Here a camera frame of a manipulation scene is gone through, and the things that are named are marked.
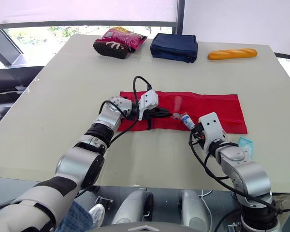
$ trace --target red towel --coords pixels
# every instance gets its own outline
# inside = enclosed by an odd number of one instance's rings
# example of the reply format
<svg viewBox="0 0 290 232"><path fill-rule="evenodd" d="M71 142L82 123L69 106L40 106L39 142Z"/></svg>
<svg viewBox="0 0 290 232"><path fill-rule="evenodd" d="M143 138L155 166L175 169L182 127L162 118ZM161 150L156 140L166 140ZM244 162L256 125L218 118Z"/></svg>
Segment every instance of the red towel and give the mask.
<svg viewBox="0 0 290 232"><path fill-rule="evenodd" d="M145 92L137 92L138 99ZM240 102L236 94L229 95L202 95L191 92L159 92L158 107L168 109L171 113L185 112L191 117L194 123L198 123L199 117L216 112L223 129L227 133L247 134ZM120 92L120 96L134 100L133 92ZM122 123L118 131L124 131L133 123L126 119ZM173 129L180 131L188 131L188 128L180 121L171 117L153 118L151 128ZM147 121L139 121L131 131L145 131L147 129Z"/></svg>

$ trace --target pink snack bag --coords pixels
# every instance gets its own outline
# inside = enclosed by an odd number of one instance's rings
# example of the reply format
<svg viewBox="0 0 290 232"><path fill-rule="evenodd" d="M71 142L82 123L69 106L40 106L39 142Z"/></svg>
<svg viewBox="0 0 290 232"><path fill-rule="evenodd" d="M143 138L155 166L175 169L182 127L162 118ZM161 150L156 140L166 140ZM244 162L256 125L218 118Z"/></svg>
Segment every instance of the pink snack bag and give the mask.
<svg viewBox="0 0 290 232"><path fill-rule="evenodd" d="M128 46L130 52L134 52L140 48L141 44L145 41L147 36L143 36L122 27L115 27L109 29L100 39L96 41L114 41Z"/></svg>

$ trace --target silver robot arm segment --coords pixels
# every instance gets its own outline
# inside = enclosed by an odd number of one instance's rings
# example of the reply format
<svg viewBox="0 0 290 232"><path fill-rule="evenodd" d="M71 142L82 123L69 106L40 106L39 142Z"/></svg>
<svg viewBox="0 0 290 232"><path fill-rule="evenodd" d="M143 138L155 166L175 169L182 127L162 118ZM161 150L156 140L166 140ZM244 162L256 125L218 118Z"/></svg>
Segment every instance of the silver robot arm segment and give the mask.
<svg viewBox="0 0 290 232"><path fill-rule="evenodd" d="M155 108L158 99L155 100L151 105L139 107L140 110ZM125 117L137 118L136 104L132 101L122 97L113 97L110 101L125 113ZM105 104L88 131L60 158L55 176L35 185L0 210L0 232L55 230L79 190L96 182L104 163L103 155L122 118L116 107Z"/></svg>
<svg viewBox="0 0 290 232"><path fill-rule="evenodd" d="M195 130L197 135L195 137L204 152L216 158L236 190L274 204L271 182L265 170L252 161L249 153L243 148L227 145L228 142L216 113L200 117ZM239 194L236 196L242 207L242 224L247 231L281 231L273 210Z"/></svg>

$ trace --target table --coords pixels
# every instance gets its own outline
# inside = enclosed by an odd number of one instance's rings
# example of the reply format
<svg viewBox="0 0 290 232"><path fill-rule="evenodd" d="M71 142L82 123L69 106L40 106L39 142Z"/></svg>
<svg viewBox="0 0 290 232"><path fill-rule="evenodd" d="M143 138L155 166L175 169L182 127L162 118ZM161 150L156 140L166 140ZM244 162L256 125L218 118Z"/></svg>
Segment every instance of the table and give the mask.
<svg viewBox="0 0 290 232"><path fill-rule="evenodd" d="M266 45L199 42L195 63L152 58L146 40L126 60L100 56L97 36L74 35L42 69L0 123L0 176L42 181L98 116L102 101L132 91L141 75L161 91L238 94L272 191L290 192L290 79ZM209 61L210 51L250 47L258 56ZM137 82L138 90L146 86ZM237 142L240 135L230 135ZM205 174L188 146L189 132L128 132L108 149L97 185L224 189ZM198 148L197 152L205 157ZM212 159L209 167L222 175Z"/></svg>

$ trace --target navy blue pouch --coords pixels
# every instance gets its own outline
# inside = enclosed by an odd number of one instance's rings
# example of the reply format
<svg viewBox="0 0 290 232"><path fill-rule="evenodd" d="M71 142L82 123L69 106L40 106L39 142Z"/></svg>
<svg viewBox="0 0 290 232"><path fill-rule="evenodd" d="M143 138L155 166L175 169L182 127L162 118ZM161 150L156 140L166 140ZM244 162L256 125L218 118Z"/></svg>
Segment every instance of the navy blue pouch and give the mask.
<svg viewBox="0 0 290 232"><path fill-rule="evenodd" d="M197 59L198 43L195 35L158 33L151 43L150 52L155 58L193 63Z"/></svg>

